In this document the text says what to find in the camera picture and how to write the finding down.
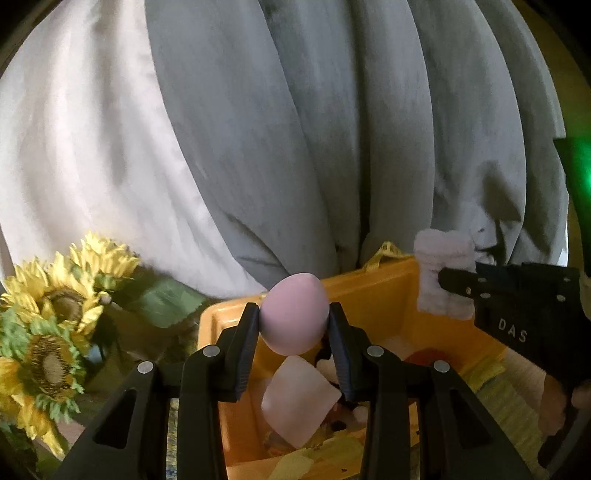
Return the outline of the right hand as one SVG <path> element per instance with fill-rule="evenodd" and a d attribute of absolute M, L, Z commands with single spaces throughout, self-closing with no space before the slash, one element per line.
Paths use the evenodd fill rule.
<path fill-rule="evenodd" d="M 554 436 L 563 428 L 566 421 L 567 403 L 578 410 L 589 409 L 591 403 L 590 384 L 578 387 L 568 396 L 554 377 L 546 375 L 538 421 L 539 429 L 544 437 Z"/>

